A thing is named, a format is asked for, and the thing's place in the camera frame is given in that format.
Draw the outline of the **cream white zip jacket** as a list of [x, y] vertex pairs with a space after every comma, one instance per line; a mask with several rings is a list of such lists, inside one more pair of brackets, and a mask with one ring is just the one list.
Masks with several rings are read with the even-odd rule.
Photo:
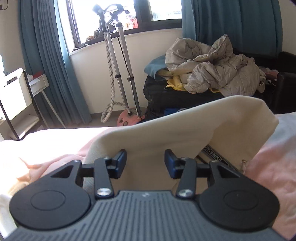
[[127, 152], [119, 190], [171, 190], [164, 152], [194, 158], [210, 146], [237, 170], [251, 161], [274, 133], [278, 118], [264, 101], [231, 96], [134, 126], [104, 128], [92, 143], [85, 162]]

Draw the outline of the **yellow garment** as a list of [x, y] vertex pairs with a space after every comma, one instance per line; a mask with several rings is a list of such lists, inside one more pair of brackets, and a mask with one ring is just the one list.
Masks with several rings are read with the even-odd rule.
[[171, 88], [176, 91], [186, 91], [186, 89], [184, 88], [184, 84], [181, 82], [178, 75], [174, 76], [173, 78], [167, 79], [166, 82], [166, 88]]

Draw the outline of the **black suitcase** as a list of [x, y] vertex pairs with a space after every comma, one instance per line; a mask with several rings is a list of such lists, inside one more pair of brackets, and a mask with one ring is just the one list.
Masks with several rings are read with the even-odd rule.
[[146, 121], [175, 113], [182, 108], [193, 108], [224, 97], [220, 92], [213, 93], [211, 90], [195, 94], [174, 90], [167, 87], [165, 80], [156, 81], [150, 76], [144, 83], [144, 96], [148, 101], [145, 112]]

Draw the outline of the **right teal curtain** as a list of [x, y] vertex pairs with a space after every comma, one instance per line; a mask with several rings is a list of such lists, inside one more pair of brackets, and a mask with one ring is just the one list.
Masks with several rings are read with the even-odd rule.
[[244, 53], [277, 56], [282, 51], [278, 1], [182, 1], [183, 37], [211, 45], [222, 35]]

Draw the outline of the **beige quilted down jacket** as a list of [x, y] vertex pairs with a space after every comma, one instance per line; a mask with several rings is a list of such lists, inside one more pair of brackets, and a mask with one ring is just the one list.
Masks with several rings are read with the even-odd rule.
[[169, 79], [178, 75], [191, 94], [211, 90], [224, 97], [253, 96], [263, 91], [265, 73], [253, 58], [234, 54], [228, 35], [222, 35], [213, 45], [189, 38], [178, 38], [166, 51], [166, 69], [159, 75]]

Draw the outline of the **teal curtain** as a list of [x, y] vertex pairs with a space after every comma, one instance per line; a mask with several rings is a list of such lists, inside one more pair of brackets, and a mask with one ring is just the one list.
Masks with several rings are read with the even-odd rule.
[[222, 35], [244, 53], [277, 56], [282, 51], [278, 1], [182, 1], [183, 37], [211, 45]]
[[57, 1], [18, 1], [20, 41], [28, 74], [45, 74], [46, 96], [36, 102], [49, 126], [91, 122], [70, 60]]

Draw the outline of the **white side shelf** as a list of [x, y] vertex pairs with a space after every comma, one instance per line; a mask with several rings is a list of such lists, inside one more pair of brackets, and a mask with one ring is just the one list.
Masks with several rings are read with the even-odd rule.
[[42, 94], [46, 103], [48, 104], [49, 108], [59, 121], [59, 123], [62, 125], [63, 128], [66, 128], [65, 124], [63, 123], [62, 119], [60, 116], [57, 114], [55, 108], [51, 104], [50, 100], [48, 99], [48, 96], [45, 93], [45, 89], [49, 87], [48, 79], [46, 77], [46, 74], [42, 74], [37, 78], [33, 78], [32, 75], [28, 75], [29, 77], [29, 86], [31, 88], [31, 92], [33, 94], [33, 97], [37, 96], [38, 94]]

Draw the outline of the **white black chair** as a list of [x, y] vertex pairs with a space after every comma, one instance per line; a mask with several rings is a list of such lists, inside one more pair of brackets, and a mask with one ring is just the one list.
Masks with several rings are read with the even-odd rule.
[[23, 140], [30, 133], [48, 128], [25, 70], [18, 68], [1, 78], [1, 141]]

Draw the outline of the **garment steamer stand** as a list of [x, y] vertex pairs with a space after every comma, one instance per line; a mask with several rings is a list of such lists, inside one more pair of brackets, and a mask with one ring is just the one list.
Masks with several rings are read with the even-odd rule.
[[[136, 125], [137, 123], [140, 123], [144, 120], [144, 116], [142, 115], [142, 111], [138, 101], [137, 89], [132, 72], [132, 66], [130, 63], [130, 56], [126, 45], [123, 24], [118, 19], [118, 16], [121, 13], [125, 12], [128, 14], [129, 11], [124, 9], [121, 4], [111, 4], [106, 9], [102, 9], [99, 5], [95, 5], [93, 7], [93, 11], [100, 18], [100, 25], [98, 29], [99, 32], [103, 34], [104, 38], [111, 87], [110, 103], [103, 110], [100, 121], [102, 123], [107, 122], [111, 117], [113, 108], [115, 106], [120, 106], [121, 108], [123, 108], [123, 111], [120, 113], [117, 119], [117, 125]], [[128, 105], [125, 88], [123, 86], [123, 81], [111, 38], [111, 33], [113, 32], [118, 33], [117, 40], [127, 71], [127, 81], [130, 84], [132, 90], [134, 108], [130, 108]]]

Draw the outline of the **teal cloth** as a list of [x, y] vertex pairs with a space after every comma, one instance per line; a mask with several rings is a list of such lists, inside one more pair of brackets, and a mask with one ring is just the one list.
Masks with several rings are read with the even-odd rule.
[[152, 60], [147, 66], [145, 66], [144, 73], [154, 78], [155, 81], [164, 81], [165, 78], [158, 75], [157, 72], [166, 68], [166, 56], [162, 55]]

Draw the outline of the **left teal curtain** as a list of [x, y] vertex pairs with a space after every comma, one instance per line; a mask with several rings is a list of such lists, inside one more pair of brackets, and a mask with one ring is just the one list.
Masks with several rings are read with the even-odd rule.
[[57, 1], [18, 1], [20, 41], [28, 74], [45, 74], [46, 96], [36, 102], [49, 126], [91, 122], [70, 60]]

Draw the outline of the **pastel pink bed sheet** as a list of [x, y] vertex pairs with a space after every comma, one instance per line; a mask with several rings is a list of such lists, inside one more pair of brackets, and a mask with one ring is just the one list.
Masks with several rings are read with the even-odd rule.
[[[274, 192], [280, 212], [273, 228], [287, 239], [295, 237], [295, 113], [278, 115], [278, 126], [251, 161], [234, 166]], [[84, 161], [104, 128], [42, 130], [22, 141], [1, 142], [1, 238], [16, 228], [9, 213], [11, 197], [43, 175], [72, 160]]]

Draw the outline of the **dark framed window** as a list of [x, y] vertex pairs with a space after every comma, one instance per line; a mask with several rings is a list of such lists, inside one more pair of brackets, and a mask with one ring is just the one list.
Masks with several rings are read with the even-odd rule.
[[99, 5], [105, 21], [115, 28], [119, 21], [125, 34], [182, 27], [181, 1], [63, 1], [66, 4], [74, 46], [80, 48], [103, 40], [101, 20], [93, 11]]

